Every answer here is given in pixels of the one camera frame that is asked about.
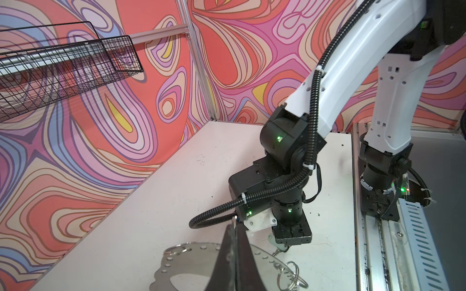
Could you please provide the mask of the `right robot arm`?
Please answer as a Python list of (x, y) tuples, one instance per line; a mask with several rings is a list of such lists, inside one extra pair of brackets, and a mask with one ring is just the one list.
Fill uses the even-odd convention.
[(256, 232), (271, 228), (285, 246), (310, 243), (304, 204), (309, 177), (321, 177), (318, 153), (343, 107), (372, 70), (379, 83), (360, 157), (361, 183), (386, 210), (394, 183), (411, 166), (411, 123), (422, 90), (446, 46), (466, 32), (464, 1), (361, 1), (312, 74), (278, 107), (260, 133), (265, 156), (229, 178), (230, 202), (189, 222), (201, 229), (234, 219)]

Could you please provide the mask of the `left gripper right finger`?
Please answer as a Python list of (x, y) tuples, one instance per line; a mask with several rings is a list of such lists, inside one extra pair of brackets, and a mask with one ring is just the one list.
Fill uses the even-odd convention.
[(236, 290), (265, 291), (244, 225), (236, 225)]

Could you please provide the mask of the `perforated metal ring plate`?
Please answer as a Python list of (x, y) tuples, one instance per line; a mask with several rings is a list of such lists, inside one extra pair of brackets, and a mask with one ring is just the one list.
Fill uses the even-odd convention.
[(166, 249), (151, 291), (296, 291), (299, 269), (236, 242), (187, 242)]

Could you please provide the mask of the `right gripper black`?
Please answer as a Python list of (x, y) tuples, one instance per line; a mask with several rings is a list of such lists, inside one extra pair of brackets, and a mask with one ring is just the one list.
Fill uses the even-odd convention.
[(272, 227), (272, 230), (275, 242), (285, 246), (309, 244), (313, 239), (313, 233), (304, 214), (297, 223), (279, 223)]

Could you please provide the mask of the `silver split keyring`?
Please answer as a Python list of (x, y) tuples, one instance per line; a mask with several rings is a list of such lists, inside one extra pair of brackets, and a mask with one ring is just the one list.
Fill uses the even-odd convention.
[(300, 276), (299, 266), (295, 262), (276, 263), (275, 268), (279, 271), (277, 287), (280, 291), (300, 291), (309, 288), (309, 284)]

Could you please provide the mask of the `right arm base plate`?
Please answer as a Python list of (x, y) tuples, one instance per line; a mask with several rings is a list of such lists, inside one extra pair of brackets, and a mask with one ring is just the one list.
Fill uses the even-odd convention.
[(360, 176), (362, 213), (385, 221), (399, 222), (398, 201), (410, 195), (408, 173), (397, 178), (367, 169)]

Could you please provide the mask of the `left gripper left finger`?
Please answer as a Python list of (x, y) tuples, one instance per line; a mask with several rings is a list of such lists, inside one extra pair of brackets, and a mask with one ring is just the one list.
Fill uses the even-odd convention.
[(237, 240), (235, 227), (228, 225), (214, 270), (205, 291), (234, 291), (236, 284), (236, 251)]

